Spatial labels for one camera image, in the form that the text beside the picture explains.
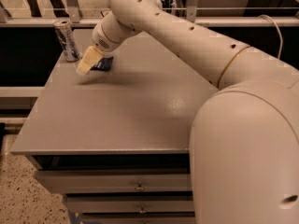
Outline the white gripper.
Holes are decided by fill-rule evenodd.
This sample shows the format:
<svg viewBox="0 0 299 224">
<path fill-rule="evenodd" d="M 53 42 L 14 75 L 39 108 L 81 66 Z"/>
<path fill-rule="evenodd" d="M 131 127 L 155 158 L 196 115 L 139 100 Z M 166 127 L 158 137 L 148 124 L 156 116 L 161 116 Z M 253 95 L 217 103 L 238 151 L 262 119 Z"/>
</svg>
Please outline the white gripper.
<svg viewBox="0 0 299 224">
<path fill-rule="evenodd" d="M 97 46 L 89 46 L 80 60 L 76 72 L 84 76 L 103 57 L 103 51 L 111 52 L 118 48 L 128 37 L 128 29 L 121 24 L 112 11 L 100 20 L 93 29 L 93 43 Z"/>
</svg>

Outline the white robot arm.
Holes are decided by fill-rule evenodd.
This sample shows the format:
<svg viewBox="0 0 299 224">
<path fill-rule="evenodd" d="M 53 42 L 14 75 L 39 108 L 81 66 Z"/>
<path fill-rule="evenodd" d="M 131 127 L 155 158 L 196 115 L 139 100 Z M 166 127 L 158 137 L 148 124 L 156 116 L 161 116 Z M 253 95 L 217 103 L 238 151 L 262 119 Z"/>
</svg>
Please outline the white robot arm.
<svg viewBox="0 0 299 224">
<path fill-rule="evenodd" d="M 190 136 L 196 224 L 299 224 L 299 75 L 283 61 L 162 10 L 110 0 L 77 71 L 146 32 L 218 88 Z"/>
</svg>

